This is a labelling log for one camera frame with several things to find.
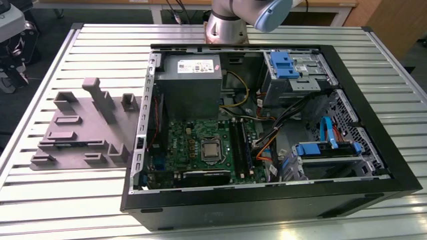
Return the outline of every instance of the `slotted metal table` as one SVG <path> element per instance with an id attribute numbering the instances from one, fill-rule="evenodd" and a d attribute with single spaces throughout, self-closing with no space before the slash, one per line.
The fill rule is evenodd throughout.
<path id="1" fill-rule="evenodd" d="M 149 44 L 202 43 L 201 25 L 85 24 L 66 35 L 0 158 L 0 238 L 372 239 L 427 236 L 427 95 L 370 32 L 358 27 L 248 28 L 253 44 L 333 45 L 424 190 L 344 218 L 150 233 L 118 210 L 125 169 L 31 171 L 58 91 L 142 95 Z"/>

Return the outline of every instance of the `power supply label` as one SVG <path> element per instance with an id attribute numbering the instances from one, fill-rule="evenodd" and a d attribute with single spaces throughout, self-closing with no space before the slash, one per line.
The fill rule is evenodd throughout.
<path id="1" fill-rule="evenodd" d="M 196 74 L 196 73 L 213 73 L 213 60 L 212 59 L 190 59 L 177 61 L 178 74 Z"/>

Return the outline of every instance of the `white label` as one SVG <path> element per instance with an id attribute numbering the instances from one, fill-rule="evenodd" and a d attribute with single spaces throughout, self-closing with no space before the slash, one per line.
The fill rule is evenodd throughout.
<path id="1" fill-rule="evenodd" d="M 261 99 L 256 99 L 256 105 L 261 108 L 262 107 L 262 100 Z"/>
<path id="2" fill-rule="evenodd" d="M 268 170 L 269 170 L 269 172 L 272 173 L 272 175 L 277 176 L 277 169 L 274 168 L 273 165 L 269 165 Z"/>
<path id="3" fill-rule="evenodd" d="M 348 7 L 354 7 L 356 6 L 356 4 L 353 4 L 353 3 L 340 3 L 338 5 L 340 6 L 348 6 Z"/>
<path id="4" fill-rule="evenodd" d="M 305 66 L 296 66 L 294 69 L 296 69 L 296 71 L 306 71 Z"/>
<path id="5" fill-rule="evenodd" d="M 213 73 L 213 60 L 178 60 L 177 73 L 178 74 L 196 74 L 196 73 Z"/>

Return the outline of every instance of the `motherboard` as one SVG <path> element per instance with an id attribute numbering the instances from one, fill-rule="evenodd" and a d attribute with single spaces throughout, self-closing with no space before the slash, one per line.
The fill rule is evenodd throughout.
<path id="1" fill-rule="evenodd" d="M 240 138 L 233 129 L 241 127 Z M 154 171 L 148 174 L 150 188 L 176 188 L 178 173 L 224 172 L 229 185 L 265 182 L 262 163 L 253 164 L 249 142 L 257 138 L 252 120 L 170 121 L 168 124 L 166 155 L 153 157 Z M 246 143 L 241 149 L 238 142 Z"/>

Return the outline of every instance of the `open computer tower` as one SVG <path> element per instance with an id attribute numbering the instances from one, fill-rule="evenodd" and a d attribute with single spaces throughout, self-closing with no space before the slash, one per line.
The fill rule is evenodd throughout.
<path id="1" fill-rule="evenodd" d="M 328 45 L 152 45 L 121 198 L 150 230 L 346 216 L 421 189 Z"/>

